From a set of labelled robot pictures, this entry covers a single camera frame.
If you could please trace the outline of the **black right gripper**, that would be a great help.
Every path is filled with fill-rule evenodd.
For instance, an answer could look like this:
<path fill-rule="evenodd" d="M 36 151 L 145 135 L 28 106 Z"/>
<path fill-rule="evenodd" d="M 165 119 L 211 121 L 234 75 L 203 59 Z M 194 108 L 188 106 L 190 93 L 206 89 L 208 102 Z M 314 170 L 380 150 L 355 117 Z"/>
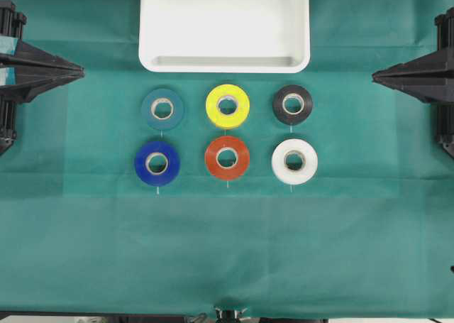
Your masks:
<path fill-rule="evenodd" d="M 373 82 L 405 93 L 420 102 L 438 103 L 436 140 L 453 152 L 453 12 L 434 19 L 437 51 L 372 74 Z"/>

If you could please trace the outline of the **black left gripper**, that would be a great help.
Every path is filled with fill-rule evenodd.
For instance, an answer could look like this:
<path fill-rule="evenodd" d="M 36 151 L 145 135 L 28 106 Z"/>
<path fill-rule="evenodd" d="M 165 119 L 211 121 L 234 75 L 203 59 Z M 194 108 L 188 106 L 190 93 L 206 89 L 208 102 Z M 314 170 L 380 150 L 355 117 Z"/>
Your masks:
<path fill-rule="evenodd" d="M 16 5 L 11 0 L 1 0 L 1 155 L 17 138 L 17 104 L 30 103 L 42 93 L 84 77 L 83 67 L 21 40 L 26 22 L 26 16 L 17 12 Z M 46 76 L 43 79 L 33 76 L 29 81 L 15 84 L 14 69 L 7 67 L 10 65 L 74 72 Z"/>

